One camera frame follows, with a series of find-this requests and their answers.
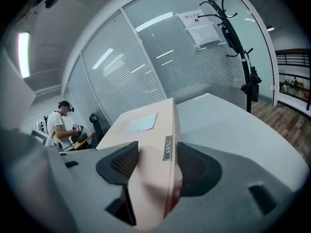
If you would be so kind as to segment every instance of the ceiling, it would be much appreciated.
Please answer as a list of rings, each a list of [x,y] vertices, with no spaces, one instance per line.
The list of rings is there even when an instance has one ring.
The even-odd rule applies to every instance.
[[[61,83],[62,69],[75,41],[95,14],[111,0],[58,0],[50,9],[42,2],[12,29],[5,48],[16,67],[17,37],[29,31],[30,77],[33,91]]]
[[[275,31],[296,23],[296,18],[283,0],[249,0],[266,26],[272,25]]]

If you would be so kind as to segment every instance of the dark cable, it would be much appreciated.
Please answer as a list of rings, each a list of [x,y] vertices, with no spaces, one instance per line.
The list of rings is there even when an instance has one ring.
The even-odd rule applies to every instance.
[[[73,144],[73,147],[76,143],[71,143],[67,148],[69,148],[71,145]],[[63,150],[66,150],[67,148],[63,149]]]

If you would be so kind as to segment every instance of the man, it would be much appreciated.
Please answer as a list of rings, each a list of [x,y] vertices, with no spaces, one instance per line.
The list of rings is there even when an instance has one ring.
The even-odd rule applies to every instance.
[[[49,115],[47,128],[51,138],[59,142],[62,145],[63,151],[73,150],[72,143],[69,137],[79,134],[82,130],[82,126],[78,126],[73,130],[67,130],[62,117],[67,117],[74,108],[70,108],[70,103],[67,101],[61,101],[58,103],[58,111],[54,111]]]

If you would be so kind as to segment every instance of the white paper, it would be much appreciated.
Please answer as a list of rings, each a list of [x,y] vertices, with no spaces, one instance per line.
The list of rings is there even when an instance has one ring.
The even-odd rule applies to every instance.
[[[132,120],[130,125],[127,127],[125,133],[133,134],[133,133],[138,133],[141,131],[152,129],[156,121],[156,115],[157,113],[153,113],[148,116],[144,116],[144,117]]]
[[[210,24],[210,20],[207,17],[200,17],[203,16],[204,13],[202,10],[193,10],[184,13],[177,14],[180,20],[183,22],[186,28],[191,28],[195,26],[200,26],[203,24]]]
[[[198,47],[209,42],[220,40],[212,24],[188,28],[188,31]]]

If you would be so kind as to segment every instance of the white wall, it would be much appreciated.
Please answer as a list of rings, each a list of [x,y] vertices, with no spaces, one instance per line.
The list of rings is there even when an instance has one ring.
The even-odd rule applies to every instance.
[[[34,99],[6,50],[0,52],[0,127],[19,129]]]

